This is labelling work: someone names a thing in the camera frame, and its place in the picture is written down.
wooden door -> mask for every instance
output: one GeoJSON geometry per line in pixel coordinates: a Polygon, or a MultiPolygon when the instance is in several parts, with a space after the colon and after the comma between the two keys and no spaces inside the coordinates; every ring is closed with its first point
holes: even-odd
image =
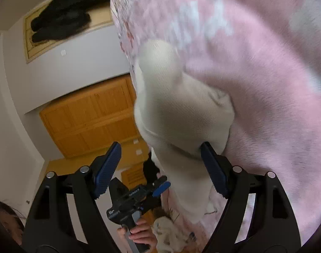
{"type": "Polygon", "coordinates": [[[106,80],[53,101],[40,117],[66,158],[138,138],[129,74],[106,80]]]}

white knit garment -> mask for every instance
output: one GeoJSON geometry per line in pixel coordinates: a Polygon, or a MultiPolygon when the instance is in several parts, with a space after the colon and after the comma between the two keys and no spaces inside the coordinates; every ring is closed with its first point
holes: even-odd
{"type": "Polygon", "coordinates": [[[208,141],[217,154],[224,150],[234,119],[230,98],[188,76],[177,51],[161,40],[141,47],[135,75],[136,125],[171,182],[179,211],[196,223],[212,187],[199,148],[208,141]]]}
{"type": "Polygon", "coordinates": [[[167,217],[160,217],[155,220],[152,226],[153,234],[157,238],[158,253],[181,252],[186,245],[185,236],[167,217]]]}

finger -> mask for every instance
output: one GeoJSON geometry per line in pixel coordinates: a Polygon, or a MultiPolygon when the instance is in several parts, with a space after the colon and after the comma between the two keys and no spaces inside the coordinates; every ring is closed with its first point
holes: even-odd
{"type": "Polygon", "coordinates": [[[147,221],[144,218],[139,218],[138,221],[136,222],[136,225],[141,225],[141,224],[146,224],[147,221]]]}
{"type": "Polygon", "coordinates": [[[117,234],[120,236],[120,237],[124,237],[124,235],[126,234],[126,229],[125,228],[118,228],[117,229],[117,234]]]}
{"type": "Polygon", "coordinates": [[[148,237],[153,237],[153,233],[146,230],[146,231],[142,231],[142,232],[138,232],[136,234],[130,235],[129,239],[135,240],[135,239],[148,238],[148,237]]]}
{"type": "Polygon", "coordinates": [[[141,239],[133,240],[133,242],[136,244],[146,244],[146,245],[150,245],[150,246],[156,246],[157,239],[156,238],[141,238],[141,239]]]}
{"type": "Polygon", "coordinates": [[[133,229],[131,229],[130,233],[131,234],[136,234],[138,232],[145,231],[145,230],[148,230],[148,229],[151,229],[150,225],[141,224],[141,225],[138,225],[138,226],[134,227],[133,229]]]}
{"type": "Polygon", "coordinates": [[[157,243],[155,245],[150,245],[150,249],[147,253],[151,253],[156,248],[156,245],[157,243]]]}

